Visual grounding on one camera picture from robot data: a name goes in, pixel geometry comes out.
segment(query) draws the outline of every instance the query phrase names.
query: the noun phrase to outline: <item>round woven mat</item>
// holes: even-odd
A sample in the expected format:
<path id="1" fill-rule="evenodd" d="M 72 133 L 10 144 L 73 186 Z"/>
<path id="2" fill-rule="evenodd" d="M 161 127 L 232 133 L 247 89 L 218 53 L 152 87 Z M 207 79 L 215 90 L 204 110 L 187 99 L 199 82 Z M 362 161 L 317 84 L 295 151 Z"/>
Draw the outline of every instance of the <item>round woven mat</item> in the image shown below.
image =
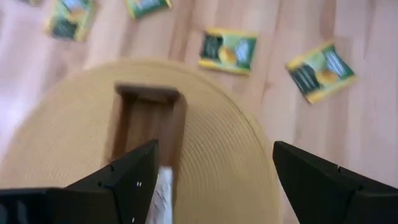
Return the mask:
<path id="1" fill-rule="evenodd" d="M 187 99 L 174 223 L 280 222 L 261 128 L 213 80 L 174 62 L 125 60 L 61 82 L 14 136 L 0 187 L 63 187 L 99 169 L 115 82 L 174 86 Z"/>

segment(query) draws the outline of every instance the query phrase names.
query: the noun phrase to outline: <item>straw placemat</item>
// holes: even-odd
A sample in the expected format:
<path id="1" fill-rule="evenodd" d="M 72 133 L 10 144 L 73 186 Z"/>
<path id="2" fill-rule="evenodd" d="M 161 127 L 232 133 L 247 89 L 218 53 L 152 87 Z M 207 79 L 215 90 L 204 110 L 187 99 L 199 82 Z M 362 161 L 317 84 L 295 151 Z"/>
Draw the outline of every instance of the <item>straw placemat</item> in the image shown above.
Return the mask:
<path id="1" fill-rule="evenodd" d="M 61 82 L 14 136 L 0 187 L 63 187 L 99 169 L 115 82 L 174 86 L 187 99 L 174 223 L 280 222 L 261 128 L 213 80 L 174 62 L 125 60 Z"/>

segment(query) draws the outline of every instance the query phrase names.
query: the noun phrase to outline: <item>wooden floor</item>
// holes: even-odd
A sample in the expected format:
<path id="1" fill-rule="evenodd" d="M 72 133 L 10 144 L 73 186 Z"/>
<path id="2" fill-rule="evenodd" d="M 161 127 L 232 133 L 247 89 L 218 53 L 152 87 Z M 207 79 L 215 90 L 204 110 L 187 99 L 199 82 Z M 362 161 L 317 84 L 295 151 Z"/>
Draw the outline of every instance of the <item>wooden floor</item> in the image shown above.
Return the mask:
<path id="1" fill-rule="evenodd" d="M 398 187 L 398 1 L 172 0 L 171 11 L 133 21 L 122 0 L 97 0 L 84 44 L 46 36 L 51 2 L 0 1 L 0 152 L 15 127 L 60 80 L 127 57 L 197 67 L 206 27 L 260 34 L 250 77 L 208 72 L 253 112 L 272 141 L 283 140 Z M 309 105 L 284 63 L 325 40 L 359 81 Z M 285 223 L 296 223 L 284 203 Z"/>

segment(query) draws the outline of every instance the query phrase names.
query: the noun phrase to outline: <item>yellow and green packet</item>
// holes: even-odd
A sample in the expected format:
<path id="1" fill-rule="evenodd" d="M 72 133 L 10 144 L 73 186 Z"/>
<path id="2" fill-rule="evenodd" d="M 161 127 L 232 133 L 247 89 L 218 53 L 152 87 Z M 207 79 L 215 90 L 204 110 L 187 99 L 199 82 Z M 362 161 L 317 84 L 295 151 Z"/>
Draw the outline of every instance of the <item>yellow and green packet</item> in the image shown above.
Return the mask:
<path id="1" fill-rule="evenodd" d="M 199 65 L 248 75 L 256 47 L 257 34 L 228 29 L 205 30 Z"/>
<path id="2" fill-rule="evenodd" d="M 159 9 L 172 7 L 170 0 L 125 0 L 125 2 L 130 15 L 136 19 Z"/>
<path id="3" fill-rule="evenodd" d="M 53 37 L 84 41 L 93 23 L 95 9 L 93 0 L 55 0 L 45 30 Z"/>
<path id="4" fill-rule="evenodd" d="M 329 41 L 289 62 L 287 70 L 310 103 L 353 83 L 357 76 Z"/>
<path id="5" fill-rule="evenodd" d="M 20 1 L 30 4 L 31 6 L 38 6 L 41 3 L 41 0 L 20 0 Z"/>

